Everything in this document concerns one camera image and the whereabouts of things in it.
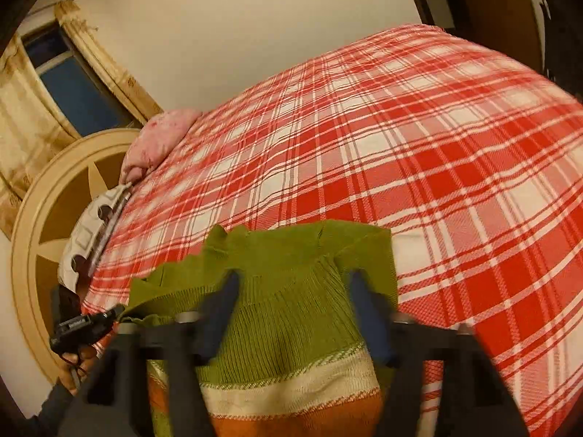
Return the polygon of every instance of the knitted garment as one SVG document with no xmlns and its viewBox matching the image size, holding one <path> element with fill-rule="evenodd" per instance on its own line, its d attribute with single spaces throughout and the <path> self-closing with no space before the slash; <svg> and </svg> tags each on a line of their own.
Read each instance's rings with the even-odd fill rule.
<svg viewBox="0 0 583 437">
<path fill-rule="evenodd" d="M 219 436 L 372 434 L 380 385 L 355 324 L 347 272 L 362 268 L 396 306 L 389 230 L 327 220 L 269 231 L 215 226 L 197 256 L 133 280 L 126 317 L 170 321 L 242 272 L 220 352 L 197 369 Z M 156 435 L 170 436 L 163 362 L 149 365 Z"/>
</svg>

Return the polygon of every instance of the window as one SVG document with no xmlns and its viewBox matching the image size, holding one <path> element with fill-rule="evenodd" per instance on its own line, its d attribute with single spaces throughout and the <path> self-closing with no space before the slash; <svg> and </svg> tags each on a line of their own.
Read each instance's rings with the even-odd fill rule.
<svg viewBox="0 0 583 437">
<path fill-rule="evenodd" d="M 81 136 L 116 127 L 141 127 L 109 92 L 58 25 L 23 38 L 40 80 Z"/>
</svg>

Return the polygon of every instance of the curtain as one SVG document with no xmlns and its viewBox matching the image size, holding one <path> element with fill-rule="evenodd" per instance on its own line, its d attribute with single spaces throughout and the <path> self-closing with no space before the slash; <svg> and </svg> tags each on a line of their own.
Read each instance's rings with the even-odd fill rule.
<svg viewBox="0 0 583 437">
<path fill-rule="evenodd" d="M 162 112 L 135 78 L 120 67 L 97 42 L 95 28 L 87 25 L 77 3 L 73 0 L 57 3 L 55 16 L 98 77 L 142 125 Z"/>
<path fill-rule="evenodd" d="M 31 182 L 79 138 L 15 35 L 0 58 L 0 229 L 8 238 Z"/>
</svg>

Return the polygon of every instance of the person's arm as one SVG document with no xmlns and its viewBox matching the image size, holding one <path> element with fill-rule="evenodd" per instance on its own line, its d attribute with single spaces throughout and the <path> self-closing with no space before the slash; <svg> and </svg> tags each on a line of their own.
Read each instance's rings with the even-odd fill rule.
<svg viewBox="0 0 583 437">
<path fill-rule="evenodd" d="M 81 368 L 88 372 L 95 362 L 95 349 L 86 347 L 81 351 Z M 77 363 L 77 356 L 65 354 L 66 360 Z M 71 376 L 72 366 L 69 363 L 62 362 L 59 368 L 59 379 L 50 392 L 47 400 L 43 403 L 41 411 L 37 416 L 33 416 L 25 421 L 22 429 L 22 435 L 26 437 L 56 437 L 59 431 L 60 423 L 69 409 L 69 404 L 73 400 L 77 389 Z M 86 373 L 79 373 L 79 378 L 84 381 Z"/>
</svg>

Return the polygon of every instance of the bed sheet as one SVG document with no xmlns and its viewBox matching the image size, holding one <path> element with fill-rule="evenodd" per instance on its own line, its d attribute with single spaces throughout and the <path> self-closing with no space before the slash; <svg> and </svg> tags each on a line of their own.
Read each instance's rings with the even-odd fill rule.
<svg viewBox="0 0 583 437">
<path fill-rule="evenodd" d="M 399 307 L 473 325 L 532 435 L 583 384 L 583 107 L 438 28 L 372 35 L 275 75 L 189 131 L 128 203 L 84 307 L 196 253 L 209 229 L 391 228 Z M 423 411 L 435 413 L 439 366 Z"/>
</svg>

